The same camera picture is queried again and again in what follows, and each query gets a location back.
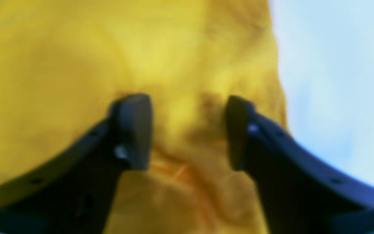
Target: orange fabric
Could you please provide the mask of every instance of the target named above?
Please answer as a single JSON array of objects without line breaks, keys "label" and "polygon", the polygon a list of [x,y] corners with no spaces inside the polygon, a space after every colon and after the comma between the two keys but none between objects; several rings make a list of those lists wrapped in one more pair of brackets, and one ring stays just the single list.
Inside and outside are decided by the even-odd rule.
[{"label": "orange fabric", "polygon": [[125,173],[105,233],[267,233],[222,112],[240,95],[286,127],[277,62],[266,0],[0,1],[0,183],[144,92],[150,170]]}]

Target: yellow jacket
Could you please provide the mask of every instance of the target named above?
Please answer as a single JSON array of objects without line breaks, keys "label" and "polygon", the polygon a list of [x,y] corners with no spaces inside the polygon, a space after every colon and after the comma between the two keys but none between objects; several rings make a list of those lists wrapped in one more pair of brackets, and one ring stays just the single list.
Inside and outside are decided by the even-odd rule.
[{"label": "yellow jacket", "polygon": [[277,56],[267,0],[0,0],[0,183],[144,92],[150,170],[121,178],[105,233],[267,233],[222,111],[240,95],[286,127]]}]

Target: black bracket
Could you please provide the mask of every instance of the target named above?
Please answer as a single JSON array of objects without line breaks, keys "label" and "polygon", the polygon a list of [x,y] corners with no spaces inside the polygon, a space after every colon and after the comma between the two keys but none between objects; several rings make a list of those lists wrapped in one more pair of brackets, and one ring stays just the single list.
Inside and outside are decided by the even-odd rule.
[{"label": "black bracket", "polygon": [[115,102],[107,119],[39,168],[0,185],[0,232],[100,234],[126,170],[146,170],[153,111],[149,96]]},{"label": "black bracket", "polygon": [[272,234],[374,234],[374,188],[304,150],[254,105],[230,96],[230,163],[257,182]]}]

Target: yellow fabric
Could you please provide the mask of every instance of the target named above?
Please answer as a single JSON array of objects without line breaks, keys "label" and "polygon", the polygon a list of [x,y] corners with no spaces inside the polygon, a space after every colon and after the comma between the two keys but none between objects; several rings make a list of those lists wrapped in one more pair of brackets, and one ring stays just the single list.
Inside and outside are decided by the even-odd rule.
[{"label": "yellow fabric", "polygon": [[0,0],[0,183],[144,92],[150,170],[125,173],[105,233],[267,233],[221,118],[236,94],[286,127],[277,62],[267,0]]}]

